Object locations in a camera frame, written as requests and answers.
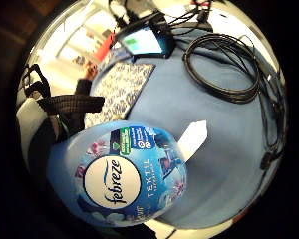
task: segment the patterned mat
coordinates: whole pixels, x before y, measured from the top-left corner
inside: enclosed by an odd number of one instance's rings
[[[85,128],[124,120],[154,68],[153,64],[115,63],[91,92],[104,97],[105,103],[100,113],[86,114]]]

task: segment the black bag strap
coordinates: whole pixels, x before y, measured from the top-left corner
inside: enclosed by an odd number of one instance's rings
[[[51,96],[51,91],[50,91],[50,85],[48,80],[43,76],[41,69],[38,64],[33,64],[31,67],[27,64],[25,66],[25,69],[27,70],[27,73],[22,77],[22,84],[23,88],[25,89],[25,94],[27,97],[33,92],[33,91],[38,91],[42,97],[50,97]],[[39,77],[41,82],[35,82],[34,84],[30,85],[30,73],[35,71]],[[26,81],[25,79],[28,78],[28,85],[29,88],[26,89]]]
[[[85,95],[62,95],[38,100],[48,115],[68,113],[99,113],[105,99]]]
[[[34,91],[41,94],[43,99],[38,100],[40,107],[48,115],[68,114],[68,113],[99,113],[102,110],[105,99],[103,97],[91,97],[85,95],[62,95],[51,97],[50,85],[43,76],[38,64],[31,67],[25,66],[26,74],[22,78],[22,84],[26,97],[29,97]],[[35,71],[41,82],[30,83],[30,73]]]

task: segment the febreze logo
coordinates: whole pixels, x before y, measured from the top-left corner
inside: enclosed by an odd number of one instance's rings
[[[88,196],[98,205],[120,209],[134,202],[141,189],[135,166],[120,156],[104,156],[88,167],[84,177]]]

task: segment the febreze air freshener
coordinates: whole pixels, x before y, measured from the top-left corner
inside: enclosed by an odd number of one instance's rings
[[[91,127],[56,145],[48,177],[78,217],[132,226],[166,212],[186,189],[185,163],[165,130],[128,121]]]

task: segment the wire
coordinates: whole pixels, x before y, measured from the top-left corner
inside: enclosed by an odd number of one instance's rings
[[[267,80],[267,76],[264,73],[264,69],[261,69],[261,64],[255,56],[255,47],[251,39],[252,49],[250,49],[244,42],[241,41],[243,37],[234,38],[224,34],[207,34],[193,40],[187,49],[185,49],[183,60],[185,67],[187,68],[191,77],[201,86],[205,87],[212,95],[221,98],[225,101],[235,104],[246,104],[253,101],[259,96],[261,107],[261,118],[263,124],[263,130],[265,133],[265,146],[266,154],[265,159],[271,161],[280,157],[283,153],[285,145],[285,131],[286,131],[286,107],[285,98],[283,96],[283,90],[279,87],[279,75],[280,70],[276,73],[276,76],[271,76],[271,80]],[[187,43],[185,40],[176,39],[177,41]],[[221,53],[227,60],[223,60],[219,57],[207,55],[201,51],[197,52],[197,49],[207,49],[211,52]],[[220,63],[230,64],[241,72],[243,72],[251,81],[251,86],[244,90],[229,90],[221,88],[204,76],[202,76],[192,65],[191,55],[197,54],[204,57],[212,58]],[[268,106],[272,109],[272,114],[276,124],[277,135],[273,142],[269,139],[269,114],[266,113]]]

